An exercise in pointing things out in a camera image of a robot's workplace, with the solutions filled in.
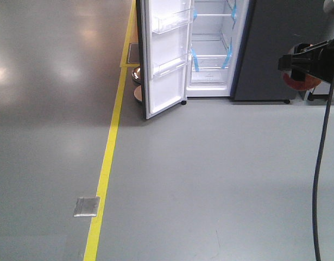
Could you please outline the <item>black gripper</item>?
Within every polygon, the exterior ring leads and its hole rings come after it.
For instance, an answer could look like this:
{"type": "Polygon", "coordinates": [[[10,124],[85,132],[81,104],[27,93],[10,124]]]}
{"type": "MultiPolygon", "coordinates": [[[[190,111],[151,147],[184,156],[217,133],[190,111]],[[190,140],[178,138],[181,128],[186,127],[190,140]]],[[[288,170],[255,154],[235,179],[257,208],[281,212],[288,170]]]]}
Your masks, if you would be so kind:
{"type": "Polygon", "coordinates": [[[300,43],[279,58],[278,70],[290,72],[292,79],[305,81],[307,75],[332,83],[334,78],[334,38],[309,46],[300,43]]]}

